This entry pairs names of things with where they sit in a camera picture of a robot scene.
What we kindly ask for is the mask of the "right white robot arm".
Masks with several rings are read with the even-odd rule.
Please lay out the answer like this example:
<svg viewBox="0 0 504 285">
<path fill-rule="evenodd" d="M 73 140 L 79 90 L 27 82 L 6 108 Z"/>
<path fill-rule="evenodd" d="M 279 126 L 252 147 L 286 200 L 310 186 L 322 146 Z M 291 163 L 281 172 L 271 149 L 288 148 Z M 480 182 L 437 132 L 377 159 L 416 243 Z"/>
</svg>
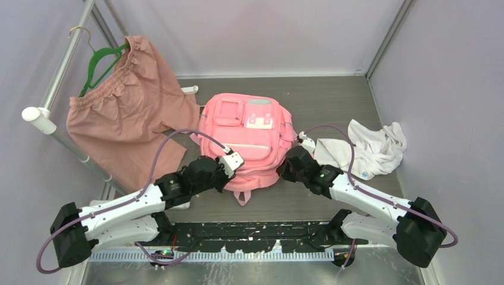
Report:
<svg viewBox="0 0 504 285">
<path fill-rule="evenodd" d="M 396 249 L 411 264 L 427 268 L 447 236 L 426 199 L 410 201 L 354 181 L 335 166 L 318 164 L 301 146 L 289 150 L 276 171 L 282 179 L 301 182 L 316 195 L 366 212 L 362 216 L 341 210 L 333 217 L 330 236 L 336 243 L 349 239 L 376 242 Z"/>
</svg>

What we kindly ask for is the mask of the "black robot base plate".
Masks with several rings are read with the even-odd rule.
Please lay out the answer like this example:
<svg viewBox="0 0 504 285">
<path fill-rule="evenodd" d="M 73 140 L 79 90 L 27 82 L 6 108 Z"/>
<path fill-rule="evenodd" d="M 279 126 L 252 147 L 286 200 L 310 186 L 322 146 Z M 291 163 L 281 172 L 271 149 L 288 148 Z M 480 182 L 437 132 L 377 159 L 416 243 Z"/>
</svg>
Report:
<svg viewBox="0 0 504 285">
<path fill-rule="evenodd" d="M 323 221 L 175 223 L 142 246 L 174 246 L 183 252 L 229 253 L 322 252 L 335 245 L 350 245 L 351 239 L 337 234 Z"/>
</svg>

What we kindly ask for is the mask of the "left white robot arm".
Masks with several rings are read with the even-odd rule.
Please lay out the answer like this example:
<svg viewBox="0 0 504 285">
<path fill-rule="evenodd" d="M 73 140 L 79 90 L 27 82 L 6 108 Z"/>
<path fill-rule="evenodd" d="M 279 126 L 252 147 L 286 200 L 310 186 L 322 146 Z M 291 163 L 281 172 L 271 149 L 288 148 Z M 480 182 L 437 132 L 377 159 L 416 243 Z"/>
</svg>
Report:
<svg viewBox="0 0 504 285">
<path fill-rule="evenodd" d="M 200 156 L 132 194 L 82 208 L 73 202 L 65 204 L 44 245 L 53 244 L 59 268 L 72 267 L 94 252 L 125 243 L 166 245 L 174 233 L 164 211 L 185 205 L 206 190 L 222 191 L 243 164 L 237 152 L 215 159 Z"/>
</svg>

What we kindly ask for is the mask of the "pink student backpack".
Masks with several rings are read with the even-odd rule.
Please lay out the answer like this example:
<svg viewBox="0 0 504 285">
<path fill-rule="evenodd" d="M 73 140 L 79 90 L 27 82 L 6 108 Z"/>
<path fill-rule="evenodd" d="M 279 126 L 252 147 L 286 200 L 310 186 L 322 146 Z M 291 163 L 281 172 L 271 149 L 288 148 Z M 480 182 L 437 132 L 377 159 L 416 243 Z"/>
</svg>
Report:
<svg viewBox="0 0 504 285">
<path fill-rule="evenodd" d="M 279 180 L 276 169 L 296 141 L 292 115 L 277 100 L 235 93 L 214 95 L 200 115 L 199 133 L 191 134 L 202 155 L 222 156 L 223 149 L 208 135 L 244 159 L 244 165 L 225 186 L 242 206 L 253 190 Z"/>
</svg>

